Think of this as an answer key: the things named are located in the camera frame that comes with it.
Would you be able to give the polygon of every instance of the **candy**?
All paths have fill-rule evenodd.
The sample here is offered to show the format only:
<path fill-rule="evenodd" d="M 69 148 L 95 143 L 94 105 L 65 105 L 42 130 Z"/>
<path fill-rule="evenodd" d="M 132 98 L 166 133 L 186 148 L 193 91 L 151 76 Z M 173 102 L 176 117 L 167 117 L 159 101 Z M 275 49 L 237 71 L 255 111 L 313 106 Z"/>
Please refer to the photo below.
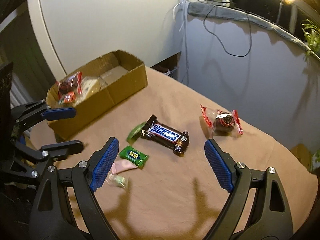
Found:
<path fill-rule="evenodd" d="M 136 168 L 138 168 L 138 166 L 133 164 L 129 160 L 119 160 L 113 163 L 113 165 L 111 166 L 111 172 L 113 174 L 117 174 L 123 171 L 128 171 Z"/>
<path fill-rule="evenodd" d="M 183 133 L 159 123 L 156 116 L 152 115 L 146 125 L 141 129 L 141 137 L 160 143 L 172 149 L 175 154 L 183 154 L 189 145 L 189 135 L 187 131 Z"/>
<path fill-rule="evenodd" d="M 127 159 L 137 165 L 139 168 L 142 168 L 146 161 L 148 160 L 149 156 L 143 154 L 142 152 L 133 149 L 131 146 L 127 146 L 124 148 L 120 153 L 119 156 L 122 159 Z"/>
<path fill-rule="evenodd" d="M 139 125 L 137 125 L 135 128 L 132 129 L 132 131 L 129 133 L 127 137 L 127 142 L 132 145 L 139 137 L 141 129 L 145 126 L 146 122 L 143 122 Z"/>
<path fill-rule="evenodd" d="M 77 72 L 62 82 L 57 82 L 59 99 L 71 91 L 77 92 L 80 95 L 82 93 L 81 79 L 82 72 Z"/>
<path fill-rule="evenodd" d="M 109 176 L 107 176 L 106 181 L 110 186 L 126 189 L 128 187 L 129 179 L 117 174 L 110 174 Z"/>
<path fill-rule="evenodd" d="M 237 110 L 228 113 L 222 110 L 212 110 L 201 105 L 201 112 L 205 122 L 213 132 L 228 134 L 233 132 L 236 127 L 236 133 L 243 134 Z"/>

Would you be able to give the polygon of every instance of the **snickers wrapper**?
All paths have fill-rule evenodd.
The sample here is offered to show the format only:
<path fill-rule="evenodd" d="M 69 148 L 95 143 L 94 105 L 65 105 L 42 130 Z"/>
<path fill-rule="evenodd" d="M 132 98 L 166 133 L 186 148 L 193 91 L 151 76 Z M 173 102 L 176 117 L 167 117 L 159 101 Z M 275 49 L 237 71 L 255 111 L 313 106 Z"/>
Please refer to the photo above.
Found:
<path fill-rule="evenodd" d="M 189 146 L 189 135 L 187 131 L 179 132 L 167 125 L 159 123 L 155 115 L 152 115 L 142 128 L 141 138 L 160 143 L 172 149 L 177 155 L 185 153 Z"/>

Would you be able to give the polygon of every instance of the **clear candy wrapper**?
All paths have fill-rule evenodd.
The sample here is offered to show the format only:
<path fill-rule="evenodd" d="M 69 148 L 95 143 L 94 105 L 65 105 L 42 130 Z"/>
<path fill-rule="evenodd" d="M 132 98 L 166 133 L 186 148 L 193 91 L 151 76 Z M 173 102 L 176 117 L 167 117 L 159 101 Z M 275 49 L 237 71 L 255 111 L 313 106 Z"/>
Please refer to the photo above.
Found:
<path fill-rule="evenodd" d="M 98 93 L 101 89 L 106 87 L 106 83 L 101 78 L 97 77 L 84 77 L 81 80 L 81 95 L 76 97 L 73 103 L 73 107 L 79 105 L 83 101 L 87 100 L 92 95 Z"/>
<path fill-rule="evenodd" d="M 212 110 L 201 105 L 201 112 L 212 133 L 234 136 L 243 134 L 237 110 L 229 113 L 219 109 Z"/>
<path fill-rule="evenodd" d="M 106 178 L 106 182 L 113 187 L 121 187 L 123 189 L 126 189 L 128 187 L 129 179 L 122 177 L 117 174 L 110 174 Z"/>
<path fill-rule="evenodd" d="M 112 174 L 117 174 L 117 173 L 121 173 L 123 171 L 128 171 L 128 170 L 132 170 L 132 169 L 137 169 L 138 166 L 133 164 L 131 161 L 129 160 L 119 160 L 119 161 L 115 161 L 111 167 L 111 172 Z"/>

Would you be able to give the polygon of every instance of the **table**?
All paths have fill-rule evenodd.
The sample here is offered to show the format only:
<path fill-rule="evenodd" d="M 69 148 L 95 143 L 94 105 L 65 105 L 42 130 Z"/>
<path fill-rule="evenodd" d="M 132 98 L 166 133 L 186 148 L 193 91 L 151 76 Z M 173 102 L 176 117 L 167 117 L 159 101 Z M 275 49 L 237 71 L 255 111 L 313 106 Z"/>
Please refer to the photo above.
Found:
<path fill-rule="evenodd" d="M 148 87 L 76 134 L 72 139 L 83 141 L 84 151 L 55 165 L 59 169 L 69 168 L 89 159 L 111 136 L 118 138 L 120 149 L 123 149 L 128 145 L 125 139 L 131 129 L 152 114 L 159 122 L 180 131 L 187 130 L 190 144 L 184 157 L 176 156 L 172 150 L 153 141 L 139 138 L 133 146 L 150 155 L 144 169 L 122 173 L 130 180 L 127 190 L 105 183 L 95 196 L 121 240 L 154 237 L 200 240 L 228 198 L 204 156 L 208 133 L 202 122 L 200 104 L 212 109 L 223 108 L 162 73 L 151 68 L 146 70 Z M 244 134 L 240 138 L 216 136 L 214 139 L 236 162 L 243 162 L 256 170 L 270 166 L 276 169 L 288 198 L 294 232 L 297 231 L 315 200 L 317 177 L 271 136 L 244 121 L 241 124 Z M 38 149 L 41 145 L 56 142 L 46 121 L 32 129 L 30 139 Z M 236 231 L 242 230 L 246 224 L 254 191 L 250 190 Z M 69 188 L 68 192 L 77 224 L 81 230 L 87 231 L 73 189 Z"/>

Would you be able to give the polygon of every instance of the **snickers logo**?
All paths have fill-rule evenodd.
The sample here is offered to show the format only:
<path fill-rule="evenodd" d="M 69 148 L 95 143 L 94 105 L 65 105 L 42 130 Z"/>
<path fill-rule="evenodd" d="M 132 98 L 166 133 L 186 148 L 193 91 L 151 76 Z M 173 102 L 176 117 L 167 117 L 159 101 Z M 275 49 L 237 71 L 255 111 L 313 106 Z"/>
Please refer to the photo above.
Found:
<path fill-rule="evenodd" d="M 181 134 L 171 131 L 168 128 L 165 128 L 159 124 L 153 125 L 149 128 L 148 131 L 173 143 L 176 142 L 178 138 L 181 136 Z"/>

